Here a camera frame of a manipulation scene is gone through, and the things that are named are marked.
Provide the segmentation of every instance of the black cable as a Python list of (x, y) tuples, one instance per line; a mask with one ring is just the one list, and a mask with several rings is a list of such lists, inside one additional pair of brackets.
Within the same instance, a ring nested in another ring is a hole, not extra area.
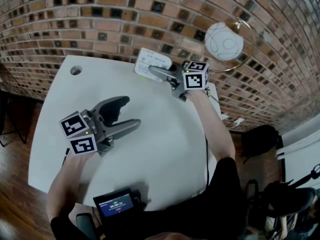
[(70, 151), (70, 148), (67, 148), (66, 151), (65, 151), (65, 156), (64, 156), (64, 159), (63, 159), (63, 162), (62, 162), (62, 166), (64, 166), (64, 163), (65, 163), (66, 158), (67, 158), (67, 156), (68, 156), (68, 154), (69, 154), (69, 151)]
[(208, 149), (207, 137), (205, 137), (205, 149), (206, 149), (206, 187), (205, 189), (207, 189), (209, 187), (209, 149)]
[(99, 219), (98, 219), (98, 217), (97, 217), (97, 215), (96, 215), (96, 212), (95, 212), (95, 209), (93, 208), (93, 207), (91, 207), (92, 208), (92, 215), (93, 215), (93, 217), (96, 219), (96, 221), (99, 223), (99, 225), (101, 226), (101, 223), (100, 223), (100, 221), (99, 221)]
[(220, 102), (215, 97), (213, 97), (212, 95), (210, 95), (210, 97), (212, 97), (220, 105)]

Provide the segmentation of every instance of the white cube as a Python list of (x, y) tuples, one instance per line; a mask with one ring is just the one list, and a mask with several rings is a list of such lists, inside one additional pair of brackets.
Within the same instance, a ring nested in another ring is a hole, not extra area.
[(204, 62), (191, 61), (183, 73), (184, 89), (204, 90), (209, 82), (209, 65)]

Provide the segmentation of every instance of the screen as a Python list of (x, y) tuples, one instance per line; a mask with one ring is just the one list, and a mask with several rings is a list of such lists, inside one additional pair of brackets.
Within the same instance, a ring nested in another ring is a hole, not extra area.
[(99, 203), (99, 207), (105, 217), (119, 214), (134, 207), (130, 194), (125, 194), (112, 200)]

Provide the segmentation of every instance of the forearm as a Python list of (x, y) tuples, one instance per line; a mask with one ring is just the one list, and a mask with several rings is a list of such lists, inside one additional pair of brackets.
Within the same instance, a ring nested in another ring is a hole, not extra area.
[(293, 219), (293, 222), (292, 222), (292, 226), (291, 226), (291, 229), (293, 230), (297, 224), (297, 220), (298, 220), (298, 213), (296, 213), (294, 215), (294, 219)]
[(287, 231), (287, 217), (280, 218), (281, 228), (283, 231)]
[(46, 212), (49, 221), (55, 217), (68, 215), (76, 203), (81, 174), (88, 156), (69, 154), (48, 192)]
[(235, 158), (235, 145), (231, 135), (212, 106), (209, 97), (204, 92), (193, 94), (191, 99), (200, 117), (208, 145), (217, 160)]

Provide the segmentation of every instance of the white paper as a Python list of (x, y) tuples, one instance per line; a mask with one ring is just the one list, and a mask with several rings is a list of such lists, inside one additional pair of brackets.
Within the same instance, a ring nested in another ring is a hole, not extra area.
[(146, 48), (141, 48), (139, 56), (134, 66), (134, 71), (140, 76), (143, 76), (145, 78), (149, 78), (161, 83), (162, 79), (150, 73), (149, 67), (155, 66), (155, 67), (169, 70), (171, 65), (172, 65), (172, 61), (169, 57)]

